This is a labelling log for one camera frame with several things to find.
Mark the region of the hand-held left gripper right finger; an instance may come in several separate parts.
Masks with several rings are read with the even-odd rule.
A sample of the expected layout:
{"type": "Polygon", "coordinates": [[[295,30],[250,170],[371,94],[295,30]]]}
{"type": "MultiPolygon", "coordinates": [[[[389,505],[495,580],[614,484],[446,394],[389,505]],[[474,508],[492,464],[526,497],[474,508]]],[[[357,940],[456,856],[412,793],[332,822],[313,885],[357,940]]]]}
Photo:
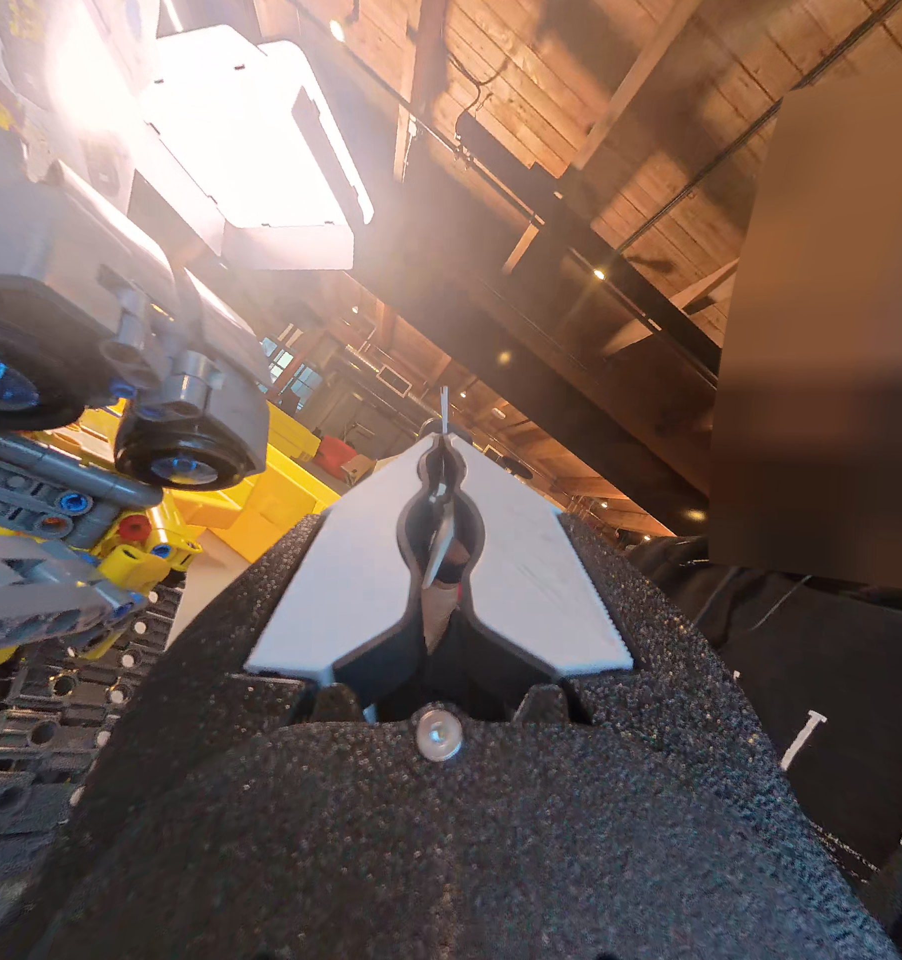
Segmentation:
{"type": "Polygon", "coordinates": [[[460,543],[470,679],[575,679],[635,666],[561,510],[457,436],[442,438],[441,533],[460,543]]]}

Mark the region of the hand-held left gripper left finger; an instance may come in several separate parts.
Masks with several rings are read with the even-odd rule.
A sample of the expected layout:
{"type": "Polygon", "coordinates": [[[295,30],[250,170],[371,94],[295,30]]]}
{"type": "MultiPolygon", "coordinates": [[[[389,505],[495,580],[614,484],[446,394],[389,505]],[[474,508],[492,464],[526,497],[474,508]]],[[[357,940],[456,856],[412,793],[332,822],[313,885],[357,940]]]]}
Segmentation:
{"type": "Polygon", "coordinates": [[[425,654],[439,481],[440,438],[426,436],[325,510],[244,671],[322,688],[406,684],[425,654]]]}

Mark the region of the yellow grey sticker sheet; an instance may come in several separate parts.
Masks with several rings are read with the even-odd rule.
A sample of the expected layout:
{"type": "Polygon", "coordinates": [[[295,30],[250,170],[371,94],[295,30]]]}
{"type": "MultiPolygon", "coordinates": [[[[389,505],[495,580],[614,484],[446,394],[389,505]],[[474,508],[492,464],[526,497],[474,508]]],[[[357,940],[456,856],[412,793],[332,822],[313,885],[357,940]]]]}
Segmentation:
{"type": "Polygon", "coordinates": [[[433,655],[449,627],[461,597],[461,571],[469,558],[457,538],[457,466],[450,432],[449,388],[440,389],[441,426],[438,452],[440,471],[432,494],[435,532],[431,539],[421,590],[423,634],[428,655],[433,655]]]}

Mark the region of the yellow grey brick robot model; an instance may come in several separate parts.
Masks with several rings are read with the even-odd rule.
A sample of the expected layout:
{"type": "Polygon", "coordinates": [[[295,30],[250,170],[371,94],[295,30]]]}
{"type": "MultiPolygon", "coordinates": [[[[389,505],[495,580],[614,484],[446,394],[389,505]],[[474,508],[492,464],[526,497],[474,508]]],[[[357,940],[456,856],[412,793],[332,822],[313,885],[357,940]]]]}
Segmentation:
{"type": "Polygon", "coordinates": [[[0,887],[166,649],[200,552],[172,494],[265,471],[264,374],[241,318],[0,127],[0,887]]]}

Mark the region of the bright softbox lamp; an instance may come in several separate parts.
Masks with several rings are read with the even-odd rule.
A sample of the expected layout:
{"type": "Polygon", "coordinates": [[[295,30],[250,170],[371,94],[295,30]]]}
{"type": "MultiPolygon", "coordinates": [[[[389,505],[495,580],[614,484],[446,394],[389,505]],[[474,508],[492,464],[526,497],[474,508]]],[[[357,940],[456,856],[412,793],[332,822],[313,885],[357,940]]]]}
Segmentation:
{"type": "Polygon", "coordinates": [[[85,9],[49,40],[50,102],[115,135],[135,171],[226,266],[346,271],[374,208],[304,52],[231,26],[147,38],[144,73],[85,9]]]}

